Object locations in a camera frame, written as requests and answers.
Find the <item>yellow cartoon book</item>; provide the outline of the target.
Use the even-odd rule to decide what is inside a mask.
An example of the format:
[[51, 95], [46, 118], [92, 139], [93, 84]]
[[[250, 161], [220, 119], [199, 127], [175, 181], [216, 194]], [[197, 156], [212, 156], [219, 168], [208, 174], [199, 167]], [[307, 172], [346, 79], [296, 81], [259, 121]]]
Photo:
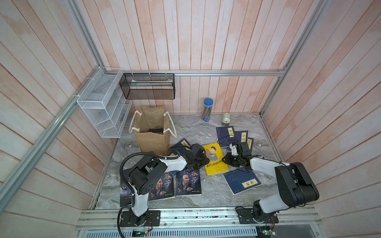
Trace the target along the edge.
[[204, 167], [208, 176], [229, 171], [228, 165], [222, 161], [224, 155], [218, 143], [204, 145], [203, 148], [207, 158], [210, 160]]

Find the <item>tan canvas bag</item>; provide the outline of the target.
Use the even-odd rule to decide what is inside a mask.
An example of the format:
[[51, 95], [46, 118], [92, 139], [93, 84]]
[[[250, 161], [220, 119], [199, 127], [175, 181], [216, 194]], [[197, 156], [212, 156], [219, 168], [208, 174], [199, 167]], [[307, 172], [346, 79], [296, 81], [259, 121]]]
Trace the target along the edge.
[[141, 106], [133, 115], [129, 133], [134, 135], [141, 152], [162, 156], [169, 152], [170, 138], [177, 137], [174, 122], [165, 107]]

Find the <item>brown black cover book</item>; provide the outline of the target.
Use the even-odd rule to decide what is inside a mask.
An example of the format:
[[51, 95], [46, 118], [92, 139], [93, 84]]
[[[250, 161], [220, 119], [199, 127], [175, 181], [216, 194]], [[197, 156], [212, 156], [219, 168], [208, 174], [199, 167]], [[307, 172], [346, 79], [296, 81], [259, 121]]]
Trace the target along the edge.
[[163, 134], [164, 133], [164, 129], [163, 128], [149, 129], [148, 132], [157, 133], [157, 134]]

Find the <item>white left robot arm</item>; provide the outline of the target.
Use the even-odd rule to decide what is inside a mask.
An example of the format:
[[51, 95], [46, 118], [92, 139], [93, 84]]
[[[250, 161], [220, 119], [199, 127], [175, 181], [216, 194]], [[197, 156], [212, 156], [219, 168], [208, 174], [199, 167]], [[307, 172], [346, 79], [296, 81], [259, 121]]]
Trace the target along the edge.
[[173, 156], [157, 155], [154, 152], [137, 152], [122, 160], [119, 168], [121, 181], [131, 190], [131, 211], [140, 218], [148, 211], [148, 193], [166, 172], [197, 170], [210, 162], [205, 149], [193, 144], [186, 153]]

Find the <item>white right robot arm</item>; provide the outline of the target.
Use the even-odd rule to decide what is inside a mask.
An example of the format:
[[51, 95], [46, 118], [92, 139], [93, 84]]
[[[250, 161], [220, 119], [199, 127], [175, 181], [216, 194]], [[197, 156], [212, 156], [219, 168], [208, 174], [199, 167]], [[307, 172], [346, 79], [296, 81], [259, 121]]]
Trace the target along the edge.
[[319, 199], [318, 189], [302, 163], [282, 163], [252, 155], [246, 142], [231, 143], [222, 161], [276, 178], [278, 192], [253, 204], [253, 217], [257, 220]]

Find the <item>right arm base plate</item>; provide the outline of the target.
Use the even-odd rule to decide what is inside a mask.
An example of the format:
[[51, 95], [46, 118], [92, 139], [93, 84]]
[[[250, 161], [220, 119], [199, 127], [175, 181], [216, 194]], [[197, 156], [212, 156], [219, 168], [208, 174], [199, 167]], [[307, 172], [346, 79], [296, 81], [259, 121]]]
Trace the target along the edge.
[[265, 214], [257, 207], [244, 208], [235, 207], [240, 224], [277, 224], [279, 219], [276, 213]]

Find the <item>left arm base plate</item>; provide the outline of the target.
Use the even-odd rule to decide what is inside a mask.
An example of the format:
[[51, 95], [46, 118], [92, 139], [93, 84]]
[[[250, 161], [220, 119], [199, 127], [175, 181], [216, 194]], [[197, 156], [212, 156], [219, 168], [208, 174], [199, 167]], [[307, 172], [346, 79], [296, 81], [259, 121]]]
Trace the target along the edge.
[[136, 216], [132, 210], [123, 211], [120, 220], [121, 227], [159, 226], [161, 211], [148, 210], [142, 216]]

